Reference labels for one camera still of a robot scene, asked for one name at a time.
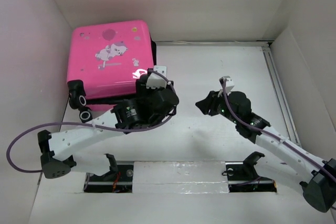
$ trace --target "white cat sticker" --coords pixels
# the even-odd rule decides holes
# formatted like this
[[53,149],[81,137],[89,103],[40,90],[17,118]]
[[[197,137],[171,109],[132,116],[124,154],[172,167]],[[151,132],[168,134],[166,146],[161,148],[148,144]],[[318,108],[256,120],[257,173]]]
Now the white cat sticker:
[[120,65],[120,63],[106,64],[107,61],[113,59],[115,56],[122,56],[128,48],[124,44],[124,42],[116,42],[111,45],[107,45],[104,49],[100,50],[96,53],[96,59],[102,60],[103,63],[98,65],[99,69],[104,69],[105,66],[112,65]]

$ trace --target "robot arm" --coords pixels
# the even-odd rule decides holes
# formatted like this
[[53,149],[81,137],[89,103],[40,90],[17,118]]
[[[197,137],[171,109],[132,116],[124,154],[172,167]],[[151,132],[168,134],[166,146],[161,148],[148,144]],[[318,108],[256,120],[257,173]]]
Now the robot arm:
[[286,164],[281,169],[274,168],[265,161],[267,159],[260,159],[264,154],[255,152],[244,162],[255,171],[257,177],[268,177],[288,185],[303,193],[312,207],[327,212],[336,202],[336,160],[324,161],[295,145],[271,127],[269,122],[252,112],[251,101],[244,93],[230,93],[234,87],[230,77],[223,77],[219,81],[223,89],[211,91],[196,106],[204,115],[220,114],[229,119],[236,124],[236,130],[242,137],[267,149]]
[[40,159],[45,177],[58,178],[70,171],[114,176],[118,167],[113,155],[95,156],[81,150],[125,133],[153,129],[162,125],[166,116],[175,115],[179,99],[165,73],[166,67],[150,69],[147,75],[137,80],[134,98],[123,100],[84,125],[58,133],[39,132]]

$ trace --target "white wall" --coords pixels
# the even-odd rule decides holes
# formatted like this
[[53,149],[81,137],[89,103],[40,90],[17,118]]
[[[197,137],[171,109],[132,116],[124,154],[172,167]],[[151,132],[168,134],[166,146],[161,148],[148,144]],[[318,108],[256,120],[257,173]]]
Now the white wall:
[[55,0],[72,28],[141,18],[154,40],[275,39],[295,0]]
[[272,52],[302,146],[336,158],[336,1],[297,0]]
[[[70,33],[53,0],[0,0],[0,223],[28,222],[39,174],[14,171],[5,153],[23,130],[61,120]],[[12,155],[25,169],[39,156],[36,132]]]

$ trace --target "white table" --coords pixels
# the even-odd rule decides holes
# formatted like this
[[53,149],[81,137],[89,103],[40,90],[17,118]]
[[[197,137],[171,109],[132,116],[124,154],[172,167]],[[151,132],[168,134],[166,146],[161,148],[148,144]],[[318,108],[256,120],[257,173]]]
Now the white table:
[[[228,120],[203,116],[194,105],[219,90],[224,75],[251,99],[254,112],[287,135],[261,47],[159,46],[157,56],[175,81],[177,116],[159,129],[106,140],[87,152],[110,153],[119,161],[241,161],[253,151],[271,155],[240,137]],[[68,108],[64,121],[78,120],[78,112]],[[87,194],[84,179],[81,173],[43,177],[29,223],[333,223],[330,213],[315,211],[283,185],[277,185],[277,194]]]

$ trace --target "pink box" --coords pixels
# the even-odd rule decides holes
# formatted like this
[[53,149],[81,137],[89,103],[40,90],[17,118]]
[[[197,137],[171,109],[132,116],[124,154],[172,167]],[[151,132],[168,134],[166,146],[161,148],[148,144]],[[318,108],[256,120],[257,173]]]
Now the pink box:
[[101,110],[92,104],[135,94],[136,79],[153,68],[155,57],[156,45],[142,20],[75,29],[67,76],[70,106]]

